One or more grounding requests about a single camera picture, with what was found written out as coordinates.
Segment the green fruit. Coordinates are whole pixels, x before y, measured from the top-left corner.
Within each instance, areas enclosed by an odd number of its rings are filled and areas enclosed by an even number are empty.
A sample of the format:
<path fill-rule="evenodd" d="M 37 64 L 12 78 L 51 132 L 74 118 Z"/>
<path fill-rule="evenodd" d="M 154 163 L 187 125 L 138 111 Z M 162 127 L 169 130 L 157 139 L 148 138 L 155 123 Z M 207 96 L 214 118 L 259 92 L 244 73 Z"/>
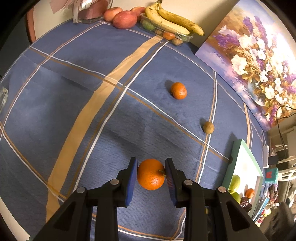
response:
<path fill-rule="evenodd" d="M 240 204 L 241 197 L 240 197 L 240 195 L 237 192 L 231 193 L 231 196 L 238 202 L 238 204 Z"/>
<path fill-rule="evenodd" d="M 228 188 L 228 192 L 230 194 L 235 193 L 238 190 L 238 188 L 240 187 L 240 182 L 241 182 L 240 177 L 238 175 L 233 175 L 230 185 L 229 185 L 229 188 Z"/>

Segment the orange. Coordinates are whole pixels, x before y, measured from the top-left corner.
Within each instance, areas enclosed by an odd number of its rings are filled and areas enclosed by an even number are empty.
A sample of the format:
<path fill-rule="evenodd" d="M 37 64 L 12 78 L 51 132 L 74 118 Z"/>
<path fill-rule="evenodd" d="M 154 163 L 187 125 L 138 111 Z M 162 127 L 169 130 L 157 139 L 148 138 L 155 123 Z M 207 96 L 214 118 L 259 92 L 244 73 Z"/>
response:
<path fill-rule="evenodd" d="M 140 163 L 137 169 L 139 185 L 146 190 L 157 190 L 165 181 L 165 168 L 156 159 L 146 159 Z"/>
<path fill-rule="evenodd" d="M 245 197 L 252 199 L 255 195 L 255 191 L 252 188 L 249 188 L 245 191 Z"/>

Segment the white tray green rim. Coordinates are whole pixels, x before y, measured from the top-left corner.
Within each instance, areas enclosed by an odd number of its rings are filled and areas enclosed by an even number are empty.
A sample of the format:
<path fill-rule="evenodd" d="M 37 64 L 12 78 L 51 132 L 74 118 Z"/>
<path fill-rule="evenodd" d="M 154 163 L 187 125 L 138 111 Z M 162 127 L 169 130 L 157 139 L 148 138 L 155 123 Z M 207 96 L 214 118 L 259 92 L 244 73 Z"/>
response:
<path fill-rule="evenodd" d="M 244 196 L 245 191 L 249 188 L 254 190 L 254 197 L 250 199 L 252 209 L 248 213 L 249 216 L 253 216 L 262 188 L 263 174 L 254 155 L 243 139 L 236 140 L 233 143 L 229 165 L 222 182 L 222 186 L 227 190 L 230 188 L 231 179 L 234 175 L 240 177 L 240 186 L 236 190 L 240 196 Z"/>

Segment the teal box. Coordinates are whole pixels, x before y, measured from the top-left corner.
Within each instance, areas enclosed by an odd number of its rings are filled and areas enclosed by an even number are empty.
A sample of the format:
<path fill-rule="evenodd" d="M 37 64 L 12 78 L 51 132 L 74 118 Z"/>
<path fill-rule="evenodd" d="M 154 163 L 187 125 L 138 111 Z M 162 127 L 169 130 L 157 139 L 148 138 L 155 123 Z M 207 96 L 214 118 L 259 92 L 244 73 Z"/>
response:
<path fill-rule="evenodd" d="M 266 184 L 276 184 L 278 182 L 278 168 L 267 168 L 265 169 L 265 180 Z"/>

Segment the black power adapter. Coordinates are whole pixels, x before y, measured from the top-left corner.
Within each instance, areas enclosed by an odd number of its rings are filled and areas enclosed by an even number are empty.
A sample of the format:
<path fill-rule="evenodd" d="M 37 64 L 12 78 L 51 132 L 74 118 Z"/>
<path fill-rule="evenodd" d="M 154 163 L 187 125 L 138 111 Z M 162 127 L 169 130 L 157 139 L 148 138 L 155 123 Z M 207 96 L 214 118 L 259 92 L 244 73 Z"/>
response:
<path fill-rule="evenodd" d="M 269 156 L 267 159 L 269 165 L 277 165 L 278 164 L 278 155 L 276 156 Z"/>

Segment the white power strip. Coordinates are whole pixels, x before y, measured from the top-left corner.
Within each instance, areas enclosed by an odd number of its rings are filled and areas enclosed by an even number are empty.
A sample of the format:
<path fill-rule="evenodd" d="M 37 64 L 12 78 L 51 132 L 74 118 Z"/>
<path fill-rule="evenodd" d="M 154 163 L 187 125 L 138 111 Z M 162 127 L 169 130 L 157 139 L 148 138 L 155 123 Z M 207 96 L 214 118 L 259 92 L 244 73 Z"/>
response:
<path fill-rule="evenodd" d="M 269 158 L 269 146 L 264 145 L 262 148 L 262 153 L 263 153 L 263 168 L 268 168 L 268 158 Z"/>

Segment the small yellow-green fruit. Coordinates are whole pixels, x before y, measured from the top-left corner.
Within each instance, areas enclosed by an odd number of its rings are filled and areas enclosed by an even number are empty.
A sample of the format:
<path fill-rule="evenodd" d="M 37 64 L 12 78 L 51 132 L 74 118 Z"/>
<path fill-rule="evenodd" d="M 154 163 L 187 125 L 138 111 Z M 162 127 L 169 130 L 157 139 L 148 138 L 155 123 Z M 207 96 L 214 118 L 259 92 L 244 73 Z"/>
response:
<path fill-rule="evenodd" d="M 214 132 L 214 130 L 215 130 L 215 126 L 212 122 L 206 121 L 203 124 L 203 132 L 206 133 L 207 135 L 212 134 Z"/>

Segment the blue plaid tablecloth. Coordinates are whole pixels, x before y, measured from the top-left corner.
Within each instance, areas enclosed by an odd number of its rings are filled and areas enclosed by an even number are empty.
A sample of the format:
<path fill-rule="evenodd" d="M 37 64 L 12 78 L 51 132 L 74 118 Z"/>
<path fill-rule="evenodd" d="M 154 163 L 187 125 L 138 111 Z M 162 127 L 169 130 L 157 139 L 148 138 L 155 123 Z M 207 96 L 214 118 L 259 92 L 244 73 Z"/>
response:
<path fill-rule="evenodd" d="M 1 80 L 1 198 L 34 237 L 78 187 L 100 187 L 128 166 L 172 158 L 187 178 L 222 184 L 232 144 L 259 165 L 266 135 L 240 96 L 195 56 L 140 27 L 108 23 L 54 28 Z M 187 97 L 175 99 L 180 82 Z M 207 135 L 203 124 L 215 130 Z"/>

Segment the small orange mandarin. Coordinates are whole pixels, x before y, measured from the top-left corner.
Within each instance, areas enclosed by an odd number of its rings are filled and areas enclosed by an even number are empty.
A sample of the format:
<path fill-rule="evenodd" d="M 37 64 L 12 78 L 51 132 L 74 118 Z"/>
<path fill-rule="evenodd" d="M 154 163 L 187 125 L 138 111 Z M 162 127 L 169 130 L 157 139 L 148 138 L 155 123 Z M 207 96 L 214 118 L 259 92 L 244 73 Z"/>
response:
<path fill-rule="evenodd" d="M 187 97 L 187 89 L 184 84 L 180 82 L 175 82 L 170 88 L 171 95 L 177 99 L 181 100 Z"/>

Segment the floral painting canvas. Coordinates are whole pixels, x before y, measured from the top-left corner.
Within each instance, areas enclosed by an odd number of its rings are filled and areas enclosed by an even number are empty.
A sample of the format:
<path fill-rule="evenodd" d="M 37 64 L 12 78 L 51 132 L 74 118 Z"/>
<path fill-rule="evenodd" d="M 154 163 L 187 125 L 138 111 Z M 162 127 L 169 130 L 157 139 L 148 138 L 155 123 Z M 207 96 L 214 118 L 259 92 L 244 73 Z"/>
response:
<path fill-rule="evenodd" d="M 238 1 L 196 52 L 264 131 L 295 111 L 295 40 L 262 1 Z"/>

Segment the clear fruit container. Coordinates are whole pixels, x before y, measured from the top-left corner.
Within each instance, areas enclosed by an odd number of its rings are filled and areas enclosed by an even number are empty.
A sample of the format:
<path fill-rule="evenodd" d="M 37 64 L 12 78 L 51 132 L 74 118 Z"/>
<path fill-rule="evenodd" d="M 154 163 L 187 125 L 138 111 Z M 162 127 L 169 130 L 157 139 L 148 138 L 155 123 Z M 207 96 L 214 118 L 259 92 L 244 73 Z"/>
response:
<path fill-rule="evenodd" d="M 145 14 L 140 14 L 140 25 L 145 30 L 163 37 L 176 46 L 188 43 L 193 38 L 193 34 L 185 35 L 179 33 L 170 27 L 158 24 L 158 22 L 148 18 Z"/>

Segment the red apple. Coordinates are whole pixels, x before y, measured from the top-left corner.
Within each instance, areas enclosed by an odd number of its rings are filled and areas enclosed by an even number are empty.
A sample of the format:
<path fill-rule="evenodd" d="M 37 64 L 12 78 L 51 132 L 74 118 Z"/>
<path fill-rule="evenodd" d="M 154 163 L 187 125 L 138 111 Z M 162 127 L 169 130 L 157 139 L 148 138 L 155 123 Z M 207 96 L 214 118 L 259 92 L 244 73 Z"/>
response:
<path fill-rule="evenodd" d="M 112 25 L 118 29 L 129 29 L 137 23 L 137 15 L 132 11 L 121 11 L 112 20 Z"/>
<path fill-rule="evenodd" d="M 145 13 L 145 7 L 143 6 L 136 6 L 130 10 L 137 16 L 137 20 L 140 21 L 141 19 L 141 14 Z"/>
<path fill-rule="evenodd" d="M 114 17 L 122 12 L 123 9 L 122 8 L 119 8 L 119 7 L 112 7 L 112 8 L 109 8 L 105 11 L 105 13 L 103 14 L 103 19 L 107 22 L 112 22 Z"/>

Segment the banana bunch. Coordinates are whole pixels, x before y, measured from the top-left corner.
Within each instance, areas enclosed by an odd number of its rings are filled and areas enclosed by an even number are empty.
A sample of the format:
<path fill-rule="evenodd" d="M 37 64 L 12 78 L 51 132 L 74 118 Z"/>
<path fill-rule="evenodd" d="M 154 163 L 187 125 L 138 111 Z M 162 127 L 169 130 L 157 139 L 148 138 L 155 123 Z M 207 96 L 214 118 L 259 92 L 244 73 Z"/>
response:
<path fill-rule="evenodd" d="M 156 1 L 145 9 L 145 15 L 153 20 L 160 27 L 168 30 L 174 30 L 181 35 L 190 35 L 192 33 L 204 36 L 203 29 L 196 23 L 165 10 L 162 7 L 163 1 Z"/>

